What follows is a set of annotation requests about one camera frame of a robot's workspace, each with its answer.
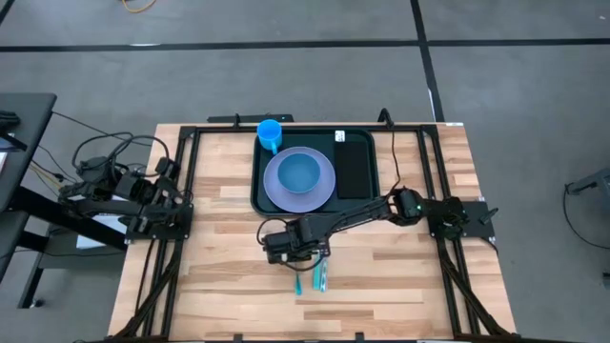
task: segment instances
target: wooden tabletop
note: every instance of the wooden tabletop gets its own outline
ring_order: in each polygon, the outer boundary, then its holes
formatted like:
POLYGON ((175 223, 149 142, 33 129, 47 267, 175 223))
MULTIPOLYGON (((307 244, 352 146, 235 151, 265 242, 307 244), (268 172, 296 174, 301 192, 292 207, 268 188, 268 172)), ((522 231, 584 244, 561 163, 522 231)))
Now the wooden tabletop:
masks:
MULTIPOLYGON (((179 127, 159 125, 156 130, 172 152, 179 127)), ((452 195, 478 198, 465 129, 439 124, 438 131, 452 195)), ((391 134, 373 136, 385 193, 397 180, 391 134)), ((328 291, 314 291, 312 274, 306 272, 301 275, 303 294, 296 296, 295 273, 269 265, 254 238, 263 220, 250 204, 254 141, 254 133, 201 137, 193 186, 195 217, 180 266, 171 339, 232 339, 234 333, 243 333, 244 339, 354 339, 356 332, 364 332, 367 339, 452 337, 437 247, 425 219, 413 227, 379 221, 335 234, 328 291)), ((402 184, 425 194, 415 134, 397 132, 395 147, 402 184)), ((441 194, 430 141, 427 147, 441 194)), ((155 144, 149 168, 161 155, 155 144)), ((515 326, 496 253, 476 238, 463 239, 463 245, 473 291, 512 332, 515 326)), ((109 334, 133 315, 148 246, 143 241, 129 247, 109 334)), ((463 298, 457 289, 456 294, 462 330, 468 332, 463 298)), ((164 303, 162 298, 153 333, 160 332, 164 303)))

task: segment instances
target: black metal frame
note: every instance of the black metal frame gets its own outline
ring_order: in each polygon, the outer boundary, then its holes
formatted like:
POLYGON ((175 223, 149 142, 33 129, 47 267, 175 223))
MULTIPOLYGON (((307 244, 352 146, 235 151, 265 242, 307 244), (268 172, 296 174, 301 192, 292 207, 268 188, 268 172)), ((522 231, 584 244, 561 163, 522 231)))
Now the black metal frame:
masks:
MULTIPOLYGON (((442 157, 442 151, 440 147, 440 141, 438 137, 437 125, 434 124, 423 124, 423 125, 395 125, 392 122, 387 111, 382 111, 381 115, 378 119, 380 122, 385 122, 385 125, 311 125, 311 126, 298 126, 292 127, 287 126, 284 128, 285 131, 306 131, 311 129, 331 129, 331 128, 341 128, 342 130, 346 129, 360 129, 366 131, 384 131, 384 132, 412 132, 417 135, 417 142, 419 146, 419 154, 421 157, 421 163, 423 168, 424 180, 426 191, 428 192, 429 198, 436 198, 434 180, 432 176, 432 171, 430 168, 430 161, 428 158, 428 152, 426 147, 426 139, 425 135, 428 135, 432 140, 434 156, 437 161, 438 175, 440 180, 440 186, 442 189, 442 196, 449 197, 451 196, 449 190, 449 180, 447 177, 447 173, 444 166, 444 161, 442 157)), ((195 165, 197 162, 197 155, 199 150, 199 143, 201 140, 201 135, 204 133, 222 133, 222 132, 255 132, 255 125, 241 126, 237 123, 233 125, 228 125, 224 127, 181 127, 178 147, 176 149, 175 161, 179 164, 182 164, 185 155, 186 141, 189 137, 192 138, 192 146, 190 151, 190 159, 189 165, 186 174, 186 182, 185 182, 185 190, 192 191, 193 190, 193 181, 195 174, 195 165)), ((454 293, 453 285, 460 289, 463 293, 464 298, 466 300, 466 308, 468 313, 468 322, 470 326, 470 335, 469 339, 476 340, 479 338, 485 338, 487 336, 480 335, 480 329, 478 327, 478 321, 480 320, 485 329, 491 333, 498 336, 501 336, 502 339, 515 339, 514 336, 506 332, 502 327, 498 325, 498 323, 493 319, 493 317, 485 311, 482 304, 477 300, 477 297, 470 290, 470 283, 468 278, 468 271, 466 268, 466 260, 464 256, 463 247, 461 246, 460 238, 453 241, 454 245, 454 253, 457 261, 457 268, 454 266, 453 262, 449 257, 449 253, 447 251, 447 245, 445 238, 440 234, 436 233, 435 226, 430 224, 430 234, 437 241, 437 249, 438 249, 438 257, 439 264, 442 270, 442 278, 443 278, 443 286, 445 290, 445 296, 447 299, 447 308, 449 311, 449 317, 451 321, 452 333, 455 339, 459 337, 463 337, 464 333, 461 330, 461 323, 459 321, 458 315, 458 304, 456 301, 456 295, 454 293)), ((172 270, 172 268, 179 266, 179 261, 182 255, 184 241, 177 240, 174 244, 172 258, 168 267, 163 270, 163 265, 165 263, 165 255, 167 252, 168 241, 161 240, 159 249, 157 251, 156 260, 154 264, 154 271, 152 274, 152 284, 151 284, 151 292, 149 296, 144 300, 142 306, 136 312, 135 317, 140 318, 140 322, 128 324, 129 329, 125 329, 117 334, 117 336, 111 338, 115 341, 132 341, 140 338, 140 341, 146 341, 147 339, 159 339, 158 335, 152 336, 152 327, 153 327, 153 318, 154 318, 154 304, 157 300, 157 297, 160 295, 163 288, 168 285, 168 296, 166 299, 164 313, 163 313, 163 321, 161 327, 161 339, 167 338, 170 335, 170 329, 172 324, 173 317, 173 303, 175 301, 175 292, 176 285, 178 279, 178 269, 172 270), (144 329, 142 331, 141 337, 135 337, 135 333, 139 327, 139 323, 144 323, 144 329)), ((395 340, 395 342, 406 342, 410 340, 395 340)))

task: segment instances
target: blue bowl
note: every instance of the blue bowl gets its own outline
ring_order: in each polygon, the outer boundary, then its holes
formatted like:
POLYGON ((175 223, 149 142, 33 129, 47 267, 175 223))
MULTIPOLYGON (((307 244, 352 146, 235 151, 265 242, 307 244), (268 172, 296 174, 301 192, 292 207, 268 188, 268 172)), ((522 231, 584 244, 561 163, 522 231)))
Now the blue bowl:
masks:
POLYGON ((309 192, 320 180, 320 166, 312 156, 295 153, 279 164, 277 178, 288 192, 309 192))

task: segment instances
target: blue cup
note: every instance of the blue cup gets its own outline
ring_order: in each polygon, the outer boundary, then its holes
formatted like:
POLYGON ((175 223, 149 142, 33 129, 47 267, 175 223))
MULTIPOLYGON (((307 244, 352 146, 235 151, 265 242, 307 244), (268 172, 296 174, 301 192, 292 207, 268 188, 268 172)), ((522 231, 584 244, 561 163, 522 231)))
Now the blue cup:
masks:
POLYGON ((277 154, 277 148, 282 145, 282 127, 273 119, 263 120, 256 128, 258 141, 263 148, 277 154))
POLYGON ((277 178, 288 192, 309 192, 320 180, 320 166, 312 156, 295 153, 279 164, 277 178))

